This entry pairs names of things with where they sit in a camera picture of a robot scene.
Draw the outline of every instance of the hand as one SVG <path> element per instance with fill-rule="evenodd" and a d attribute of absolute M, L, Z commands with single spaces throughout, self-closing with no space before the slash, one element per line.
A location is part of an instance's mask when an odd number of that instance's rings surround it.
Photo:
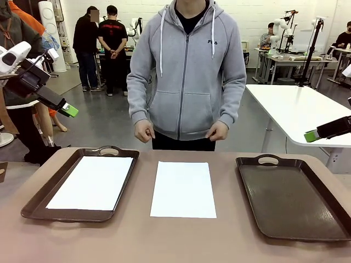
<path fill-rule="evenodd" d="M 117 56 L 118 56 L 118 53 L 115 51 L 115 52 L 112 53 L 111 58 L 115 59 Z"/>
<path fill-rule="evenodd" d="M 134 125 L 134 136 L 143 143 L 155 138 L 155 131 L 147 119 L 142 119 Z"/>
<path fill-rule="evenodd" d="M 224 122 L 216 121 L 206 134 L 206 138 L 209 138 L 211 141 L 225 140 L 228 136 L 228 131 L 229 128 Z"/>

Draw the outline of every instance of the black pants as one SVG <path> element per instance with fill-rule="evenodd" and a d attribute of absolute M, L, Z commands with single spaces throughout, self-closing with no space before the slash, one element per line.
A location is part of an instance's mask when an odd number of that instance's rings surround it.
<path fill-rule="evenodd" d="M 7 110 L 13 124 L 15 124 L 19 134 L 18 139 L 29 149 L 24 157 L 25 162 L 38 163 L 43 165 L 61 147 L 48 147 L 44 144 L 32 117 L 32 109 L 18 108 Z"/>
<path fill-rule="evenodd" d="M 152 140 L 152 148 L 154 150 L 214 152 L 216 142 L 210 141 L 209 139 L 178 141 L 155 131 L 155 139 Z"/>
<path fill-rule="evenodd" d="M 76 51 L 79 63 L 79 76 L 84 88 L 89 89 L 98 87 L 98 77 L 96 73 L 96 65 L 93 53 Z"/>
<path fill-rule="evenodd" d="M 105 53 L 105 71 L 107 93 L 114 92 L 114 86 L 127 91 L 127 56 L 125 52 L 119 53 L 117 58 L 111 59 L 111 53 Z"/>
<path fill-rule="evenodd" d="M 29 151 L 33 153 L 44 151 L 46 146 L 33 122 L 32 109 L 30 107 L 17 108 L 15 110 L 7 110 L 7 112 L 19 132 L 17 134 L 18 139 Z"/>

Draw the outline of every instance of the sheet of paper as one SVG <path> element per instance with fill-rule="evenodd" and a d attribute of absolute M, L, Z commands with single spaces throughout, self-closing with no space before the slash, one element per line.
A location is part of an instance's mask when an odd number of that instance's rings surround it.
<path fill-rule="evenodd" d="M 46 208 L 113 210 L 132 160 L 84 156 Z"/>
<path fill-rule="evenodd" d="M 208 163 L 159 162 L 150 216 L 217 218 Z"/>

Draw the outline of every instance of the floor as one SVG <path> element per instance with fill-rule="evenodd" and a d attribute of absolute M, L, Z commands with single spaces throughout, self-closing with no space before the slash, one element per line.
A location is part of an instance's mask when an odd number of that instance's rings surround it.
<path fill-rule="evenodd" d="M 325 72 L 320 92 L 351 108 L 347 101 L 351 97 L 351 90 L 327 81 L 330 74 L 330 72 Z M 256 84 L 252 80 L 253 75 L 252 71 L 248 73 L 248 84 Z M 80 111 L 76 118 L 59 116 L 69 131 L 67 133 L 55 131 L 54 140 L 57 145 L 62 147 L 115 145 L 140 151 L 151 149 L 151 144 L 144 144 L 134 138 L 133 124 L 128 115 L 127 98 L 123 97 L 121 92 L 113 97 L 107 97 L 103 92 L 83 93 L 79 83 L 76 68 L 61 73 L 59 78 L 53 78 L 48 83 L 48 87 L 60 94 L 68 90 L 64 94 L 65 99 Z M 217 143 L 216 151 L 260 152 L 267 123 L 268 115 L 250 94 L 245 92 L 239 109 L 239 120 L 231 128 L 228 139 Z M 289 140 L 286 144 L 286 137 L 279 128 L 275 127 L 269 152 L 285 153 L 286 151 L 287 153 L 312 155 L 323 163 L 326 163 L 328 159 L 328 156 L 319 148 L 297 146 Z M 0 161 L 22 162 L 26 152 L 22 143 L 15 140 L 10 145 L 0 148 Z M 351 175 L 338 177 L 351 189 Z"/>

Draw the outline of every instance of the table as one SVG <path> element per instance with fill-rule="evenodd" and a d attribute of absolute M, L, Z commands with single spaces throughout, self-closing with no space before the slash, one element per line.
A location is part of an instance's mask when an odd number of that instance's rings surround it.
<path fill-rule="evenodd" d="M 141 153 L 115 216 L 102 224 L 27 220 L 21 208 L 72 155 L 58 151 L 0 209 L 1 262 L 260 262 L 342 263 L 351 261 L 351 244 L 333 245 L 265 238 L 254 222 L 235 158 L 253 153 L 150 151 Z M 319 160 L 301 158 L 320 176 L 351 214 L 351 192 Z M 208 162 L 216 219 L 151 218 L 158 161 Z"/>
<path fill-rule="evenodd" d="M 267 151 L 273 122 L 294 143 L 309 147 L 332 147 L 327 167 L 332 173 L 347 174 L 347 164 L 339 162 L 343 149 L 351 148 L 351 134 L 330 140 L 321 139 L 308 143 L 305 132 L 341 117 L 350 116 L 351 110 L 309 88 L 290 85 L 247 85 L 247 90 L 269 115 L 269 123 L 262 146 Z"/>
<path fill-rule="evenodd" d="M 336 76 L 337 76 L 338 71 L 339 71 L 339 69 L 340 69 L 340 65 L 341 65 L 341 61 L 342 61 L 342 56 L 343 56 L 343 55 L 346 55 L 346 56 L 349 56 L 349 57 L 350 57 L 350 56 L 351 56 L 351 50 L 342 49 L 342 48 L 336 48 L 335 50 L 340 52 L 339 58 L 338 58 L 338 64 L 337 64 L 337 66 L 336 66 L 336 69 L 335 69 L 333 78 L 328 78 L 328 80 L 331 81 L 331 82 L 340 84 L 339 81 L 336 81 Z"/>
<path fill-rule="evenodd" d="M 265 72 L 263 72 L 264 70 L 261 70 L 261 74 L 260 76 L 258 77 L 258 80 L 261 82 L 261 83 L 264 83 L 264 84 L 267 84 L 269 81 L 269 73 L 270 73 L 270 69 L 271 69 L 271 66 L 272 66 L 272 63 L 274 62 L 274 66 L 273 66 L 273 75 L 272 75 L 272 78 L 271 78 L 271 81 L 270 81 L 270 84 L 273 85 L 274 83 L 274 77 L 275 77 L 275 73 L 276 73 L 276 69 L 277 67 L 289 67 L 289 73 L 288 73 L 288 78 L 291 77 L 291 74 L 292 74 L 292 69 L 294 67 L 298 67 L 298 66 L 304 66 L 306 61 L 305 60 L 290 60 L 289 58 L 291 56 L 299 56 L 299 55 L 293 55 L 293 54 L 281 54 L 281 56 L 284 56 L 283 60 L 280 60 L 279 58 L 274 58 L 272 57 L 271 55 L 269 54 L 264 54 L 264 58 L 267 59 L 267 66 L 265 68 Z M 321 61 L 316 61 L 316 60 L 312 60 L 311 63 L 310 63 L 310 66 L 312 67 L 312 75 L 314 74 L 314 71 L 315 69 L 318 67 L 318 66 L 321 66 L 322 69 L 321 69 L 321 72 L 319 74 L 319 78 L 318 78 L 318 81 L 317 81 L 317 84 L 316 84 L 316 87 L 315 89 L 318 90 L 319 89 L 319 85 L 320 85 L 320 82 L 321 82 L 321 79 L 322 79 L 322 76 L 323 76 L 323 73 L 324 73 L 324 68 L 325 68 L 325 65 L 328 64 L 328 63 L 337 63 L 337 60 L 333 58 L 333 60 L 327 60 L 327 59 L 322 59 Z"/>

